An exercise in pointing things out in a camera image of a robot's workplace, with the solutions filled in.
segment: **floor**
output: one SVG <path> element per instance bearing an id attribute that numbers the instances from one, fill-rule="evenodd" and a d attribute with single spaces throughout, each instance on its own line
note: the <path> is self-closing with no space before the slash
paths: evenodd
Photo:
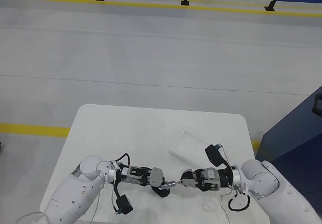
<path id="1" fill-rule="evenodd" d="M 236 113 L 252 139 L 322 84 L 322 18 L 0 0 L 0 122 L 83 104 Z M 0 224 L 37 211 L 64 138 L 1 134 Z"/>

